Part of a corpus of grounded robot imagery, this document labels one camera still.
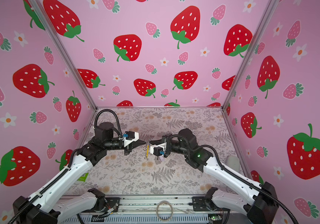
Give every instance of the green strawberry leaf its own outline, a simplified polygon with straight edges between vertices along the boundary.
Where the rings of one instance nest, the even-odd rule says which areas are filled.
[[[320,151],[320,139],[318,138],[311,138],[311,141],[312,141],[312,144],[313,144],[313,147],[315,147],[316,149],[318,149]]]
[[[171,31],[171,34],[173,35],[173,38],[175,39],[175,40],[177,40],[177,41],[179,41],[180,40],[180,34],[179,33],[177,33],[177,32],[175,32],[175,31]]]
[[[100,78],[99,78],[99,76],[97,76],[97,77],[95,78],[95,80],[94,80],[94,79],[91,79],[91,82],[93,83],[93,88],[98,87],[98,86],[99,86],[99,83],[100,83]]]
[[[115,50],[115,52],[116,52],[118,55],[121,55],[121,50],[120,50],[119,47],[116,46],[115,44],[114,44],[114,50]]]
[[[310,136],[307,135],[306,133],[298,133],[298,134],[295,134],[293,137],[301,142],[306,142],[310,140]]]

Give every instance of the pink wallpaper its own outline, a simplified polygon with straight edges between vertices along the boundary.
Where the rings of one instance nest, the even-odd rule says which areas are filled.
[[[253,179],[299,223],[320,223],[320,3],[279,3],[230,102]],[[292,223],[278,210],[276,223]]]
[[[44,0],[98,106],[219,106],[267,0]]]
[[[59,172],[91,116],[66,70],[28,3],[0,0],[0,223]]]

